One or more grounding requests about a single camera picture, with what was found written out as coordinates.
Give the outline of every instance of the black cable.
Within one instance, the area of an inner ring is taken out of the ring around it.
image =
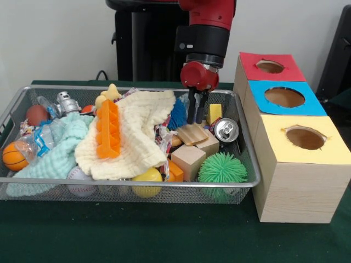
[[[100,75],[101,75],[101,74],[103,74],[103,75],[104,75],[105,80],[107,80],[107,81],[109,80],[109,78],[108,78],[108,76],[107,76],[106,72],[105,72],[104,70],[100,70],[100,71],[99,71],[99,73],[98,73],[98,75],[97,75],[97,77],[95,78],[95,80],[96,80],[96,81],[98,81],[98,80],[99,80],[99,77],[100,77]]]

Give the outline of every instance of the yellow square lid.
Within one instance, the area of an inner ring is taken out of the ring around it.
[[[262,115],[262,121],[278,162],[351,164],[351,153],[329,117]]]

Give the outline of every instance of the blue spiky ball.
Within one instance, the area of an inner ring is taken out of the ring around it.
[[[199,182],[247,182],[247,171],[233,155],[216,153],[203,162]],[[203,191],[218,203],[226,203],[231,197],[224,188],[203,188]]]
[[[167,128],[169,130],[176,130],[184,125],[186,125],[186,108],[182,101],[177,98],[171,111],[171,120]]]

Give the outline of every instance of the white towel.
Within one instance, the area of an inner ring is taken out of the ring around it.
[[[172,91],[136,92],[118,101],[121,152],[117,158],[99,159],[96,153],[97,118],[75,150],[78,165],[96,180],[119,180],[160,167],[166,156],[155,143],[154,126],[163,123],[176,102]]]

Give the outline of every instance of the metal basket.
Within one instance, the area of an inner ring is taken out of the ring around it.
[[[67,90],[72,98],[78,101],[79,105],[92,105],[95,98],[100,94],[104,87],[76,87],[76,86],[44,86],[32,85],[20,89],[12,99],[4,114],[0,118],[0,125],[11,128],[6,138],[2,138],[3,145],[1,152],[12,141],[19,137],[20,122],[25,119],[27,109],[37,104],[37,97],[44,96],[50,101],[55,101],[57,93]],[[140,90],[160,91],[162,89],[139,88]],[[118,88],[121,94],[129,88]],[[187,92],[186,89],[174,89],[176,97]],[[98,191],[92,195],[82,198],[73,195],[68,185],[81,185],[81,180],[63,180],[63,179],[24,179],[13,178],[14,172],[9,171],[3,162],[0,162],[0,199],[16,200],[36,200],[36,201],[93,201],[93,202],[155,202],[155,203],[231,203],[239,204],[248,193],[251,187],[256,186],[261,174],[257,163],[256,155],[253,149],[252,141],[248,133],[248,127],[245,116],[241,107],[239,97],[233,92],[226,90],[216,90],[210,93],[208,104],[222,104],[223,117],[235,120],[239,127],[240,133],[237,143],[232,143],[222,148],[222,152],[229,152],[241,160],[248,172],[248,180],[245,183],[230,184],[210,184],[194,182],[136,182],[136,181],[84,181],[84,185],[95,185]],[[9,197],[6,194],[8,183],[19,184],[37,184],[41,185],[55,184],[51,190],[35,196]],[[132,191],[132,187],[142,186],[145,190],[147,187],[162,187],[159,194],[152,198],[140,198]],[[207,195],[206,189],[217,188],[225,195],[225,200],[212,199]]]

